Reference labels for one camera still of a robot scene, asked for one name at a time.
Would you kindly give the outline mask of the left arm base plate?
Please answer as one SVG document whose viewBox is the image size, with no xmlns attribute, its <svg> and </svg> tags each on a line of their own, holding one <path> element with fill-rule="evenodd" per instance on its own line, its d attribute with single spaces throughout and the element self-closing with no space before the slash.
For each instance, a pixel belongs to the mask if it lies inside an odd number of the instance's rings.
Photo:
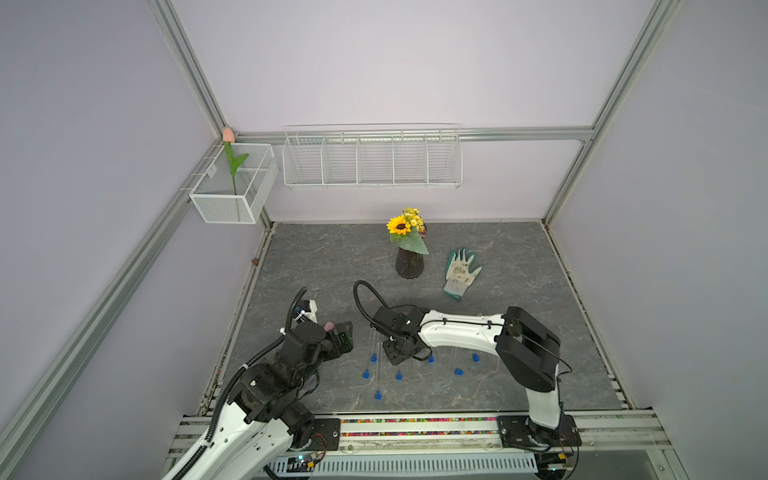
<svg viewBox="0 0 768 480">
<path fill-rule="evenodd" d="M 339 418 L 315 418 L 301 426 L 293 436 L 290 449 L 295 451 L 337 451 L 341 440 Z"/>
</svg>

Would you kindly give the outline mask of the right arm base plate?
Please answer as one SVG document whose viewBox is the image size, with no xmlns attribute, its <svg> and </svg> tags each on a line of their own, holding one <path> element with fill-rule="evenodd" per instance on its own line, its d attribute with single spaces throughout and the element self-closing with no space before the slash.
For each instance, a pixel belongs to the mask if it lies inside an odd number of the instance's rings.
<svg viewBox="0 0 768 480">
<path fill-rule="evenodd" d="M 574 417 L 564 413 L 554 428 L 540 426 L 525 415 L 500 415 L 497 426 L 505 448 L 544 452 L 560 446 L 582 445 Z"/>
</svg>

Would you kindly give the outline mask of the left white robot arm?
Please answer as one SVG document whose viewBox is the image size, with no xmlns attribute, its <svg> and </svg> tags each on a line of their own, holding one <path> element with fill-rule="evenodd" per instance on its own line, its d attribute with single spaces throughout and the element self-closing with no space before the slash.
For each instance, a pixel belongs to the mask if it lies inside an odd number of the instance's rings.
<svg viewBox="0 0 768 480">
<path fill-rule="evenodd" d="M 207 429 L 167 479 L 251 479 L 276 457 L 311 443 L 314 415 L 301 399 L 319 385 L 322 363 L 352 351 L 353 325 L 319 323 L 306 291 L 292 300 L 280 336 L 230 378 Z"/>
</svg>

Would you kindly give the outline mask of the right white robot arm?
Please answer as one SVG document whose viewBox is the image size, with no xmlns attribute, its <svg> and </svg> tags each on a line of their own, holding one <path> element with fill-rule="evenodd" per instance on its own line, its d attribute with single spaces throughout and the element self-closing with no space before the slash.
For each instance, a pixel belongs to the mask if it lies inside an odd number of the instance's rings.
<svg viewBox="0 0 768 480">
<path fill-rule="evenodd" d="M 502 443 L 533 453 L 582 445 L 574 417 L 563 412 L 559 380 L 559 337 L 520 307 L 490 316 L 453 315 L 411 307 L 401 312 L 387 304 L 368 282 L 353 285 L 356 307 L 370 326 L 386 337 L 383 350 L 394 366 L 428 360 L 439 347 L 484 352 L 500 359 L 526 392 L 525 415 L 498 418 Z"/>
</svg>

